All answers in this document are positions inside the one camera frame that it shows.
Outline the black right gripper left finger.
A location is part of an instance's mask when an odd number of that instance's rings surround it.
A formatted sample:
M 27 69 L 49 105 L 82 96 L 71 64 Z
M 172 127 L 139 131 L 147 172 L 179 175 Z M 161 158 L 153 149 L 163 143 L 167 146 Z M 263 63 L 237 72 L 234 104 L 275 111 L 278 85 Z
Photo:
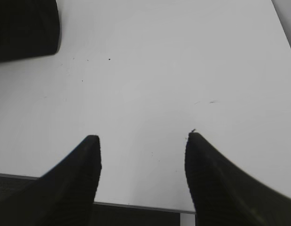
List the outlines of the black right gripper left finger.
M 0 226 L 87 226 L 102 164 L 88 135 L 48 173 L 0 201 Z

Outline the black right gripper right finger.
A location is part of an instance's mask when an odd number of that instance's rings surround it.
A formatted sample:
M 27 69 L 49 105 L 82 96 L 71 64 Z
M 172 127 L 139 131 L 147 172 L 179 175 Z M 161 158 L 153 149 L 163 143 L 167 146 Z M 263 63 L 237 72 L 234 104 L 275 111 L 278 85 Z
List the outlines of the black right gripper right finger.
M 190 132 L 185 175 L 199 226 L 291 226 L 291 198 L 259 182 Z

